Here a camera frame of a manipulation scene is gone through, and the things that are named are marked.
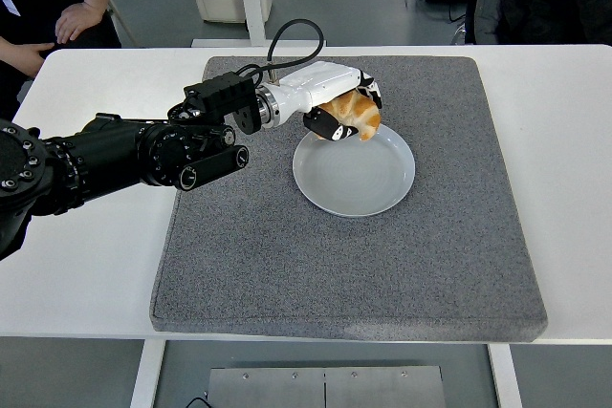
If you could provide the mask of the person's hand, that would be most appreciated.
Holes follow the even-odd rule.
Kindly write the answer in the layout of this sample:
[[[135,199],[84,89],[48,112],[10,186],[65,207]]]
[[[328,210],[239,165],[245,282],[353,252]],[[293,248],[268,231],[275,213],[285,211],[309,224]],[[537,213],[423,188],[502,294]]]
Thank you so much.
[[[50,51],[54,45],[54,43],[12,44],[2,37],[0,58],[2,62],[22,74],[36,77],[44,63],[41,53]]]
[[[80,2],[67,7],[55,23],[57,44],[76,40],[82,32],[97,25],[106,10],[105,4],[94,5]]]

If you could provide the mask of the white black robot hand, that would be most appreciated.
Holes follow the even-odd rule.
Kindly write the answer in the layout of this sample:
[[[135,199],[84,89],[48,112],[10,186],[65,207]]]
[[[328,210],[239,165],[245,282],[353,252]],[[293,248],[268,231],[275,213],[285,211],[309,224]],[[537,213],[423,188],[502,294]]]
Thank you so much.
[[[323,140],[377,133],[382,99],[375,79],[356,68],[319,61],[278,83],[257,88],[262,126],[272,128],[300,113],[305,127]]]

